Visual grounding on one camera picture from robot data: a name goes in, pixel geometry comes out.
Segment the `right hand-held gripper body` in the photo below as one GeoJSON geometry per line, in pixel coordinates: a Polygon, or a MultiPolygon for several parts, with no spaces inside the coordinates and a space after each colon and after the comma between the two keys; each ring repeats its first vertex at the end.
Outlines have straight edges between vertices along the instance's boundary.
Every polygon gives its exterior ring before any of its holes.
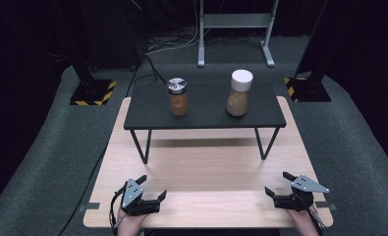
{"type": "Polygon", "coordinates": [[[273,199],[274,206],[283,209],[293,209],[302,211],[309,209],[313,205],[314,193],[328,194],[330,190],[323,185],[315,182],[305,175],[291,182],[292,193],[288,196],[276,195],[273,199]]]}

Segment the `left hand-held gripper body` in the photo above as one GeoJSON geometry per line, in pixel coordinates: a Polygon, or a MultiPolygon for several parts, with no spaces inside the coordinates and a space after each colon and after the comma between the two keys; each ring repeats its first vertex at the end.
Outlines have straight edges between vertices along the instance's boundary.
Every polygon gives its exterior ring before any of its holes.
{"type": "Polygon", "coordinates": [[[145,201],[142,198],[143,188],[134,179],[129,179],[124,186],[120,203],[121,210],[129,216],[139,216],[160,211],[160,203],[145,201]]]}

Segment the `black metal shelf rack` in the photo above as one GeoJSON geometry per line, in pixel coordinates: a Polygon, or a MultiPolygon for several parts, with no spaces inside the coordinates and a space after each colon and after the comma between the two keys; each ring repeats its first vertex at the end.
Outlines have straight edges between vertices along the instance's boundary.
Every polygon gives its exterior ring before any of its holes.
{"type": "Polygon", "coordinates": [[[287,125],[272,85],[251,86],[249,109],[241,117],[226,111],[230,90],[228,84],[189,85],[188,113],[174,116],[170,110],[170,94],[163,85],[136,86],[124,128],[131,132],[138,145],[138,130],[272,128],[278,132],[287,125]]]}

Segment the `person's left hand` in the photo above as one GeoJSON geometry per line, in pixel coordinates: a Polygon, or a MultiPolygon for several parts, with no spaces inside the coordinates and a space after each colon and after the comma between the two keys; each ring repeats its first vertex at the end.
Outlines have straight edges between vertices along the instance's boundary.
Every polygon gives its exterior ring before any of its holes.
{"type": "Polygon", "coordinates": [[[117,231],[118,236],[137,236],[147,214],[139,216],[127,216],[121,209],[118,210],[117,217],[121,219],[117,231]]]}

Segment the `black stand with striped base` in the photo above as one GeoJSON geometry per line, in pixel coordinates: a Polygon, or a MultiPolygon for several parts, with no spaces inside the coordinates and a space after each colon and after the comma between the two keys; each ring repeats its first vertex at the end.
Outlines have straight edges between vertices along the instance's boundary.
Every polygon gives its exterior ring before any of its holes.
{"type": "Polygon", "coordinates": [[[70,33],[68,33],[68,43],[72,66],[80,80],[79,85],[70,98],[70,104],[78,106],[107,104],[116,82],[112,80],[96,80],[90,73],[80,54],[77,42],[70,33]]]}
{"type": "Polygon", "coordinates": [[[299,66],[293,77],[284,79],[288,94],[294,102],[330,102],[322,79],[328,65],[326,52],[320,39],[319,27],[323,23],[323,15],[329,0],[323,0],[323,5],[312,31],[299,66]]]}

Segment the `glass spice jar silver lid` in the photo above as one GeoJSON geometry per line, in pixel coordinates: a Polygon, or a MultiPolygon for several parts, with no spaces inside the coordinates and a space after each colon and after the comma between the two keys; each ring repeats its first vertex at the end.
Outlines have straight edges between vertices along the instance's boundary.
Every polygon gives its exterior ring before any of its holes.
{"type": "Polygon", "coordinates": [[[175,116],[187,114],[189,110],[187,82],[182,78],[173,78],[167,83],[167,91],[170,95],[171,113],[175,116]]]}

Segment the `glass spice jar white cap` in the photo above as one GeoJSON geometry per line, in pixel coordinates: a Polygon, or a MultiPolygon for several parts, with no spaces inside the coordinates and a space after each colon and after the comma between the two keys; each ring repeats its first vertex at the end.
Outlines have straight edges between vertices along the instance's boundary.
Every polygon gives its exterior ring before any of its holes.
{"type": "Polygon", "coordinates": [[[232,116],[243,116],[249,108],[248,92],[252,85],[253,74],[244,69],[232,73],[231,91],[227,100],[226,110],[232,116]]]}

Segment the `grey metal stand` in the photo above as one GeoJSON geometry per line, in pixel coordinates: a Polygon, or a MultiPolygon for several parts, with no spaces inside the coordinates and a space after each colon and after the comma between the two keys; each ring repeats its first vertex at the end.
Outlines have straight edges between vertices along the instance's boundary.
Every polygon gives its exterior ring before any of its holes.
{"type": "Polygon", "coordinates": [[[274,59],[268,47],[274,26],[279,0],[273,0],[269,13],[258,14],[205,14],[204,0],[199,0],[198,15],[198,53],[197,65],[199,68],[205,66],[205,31],[210,29],[266,29],[264,40],[260,42],[266,64],[269,68],[275,66],[274,59]]]}

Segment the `person's right hand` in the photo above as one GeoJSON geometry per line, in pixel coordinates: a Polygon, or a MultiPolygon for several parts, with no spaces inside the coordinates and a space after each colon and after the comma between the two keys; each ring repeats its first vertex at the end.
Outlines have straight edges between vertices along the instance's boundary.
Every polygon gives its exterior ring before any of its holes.
{"type": "Polygon", "coordinates": [[[295,211],[293,209],[286,209],[286,213],[291,216],[297,230],[302,236],[317,235],[317,230],[307,211],[295,211]]]}

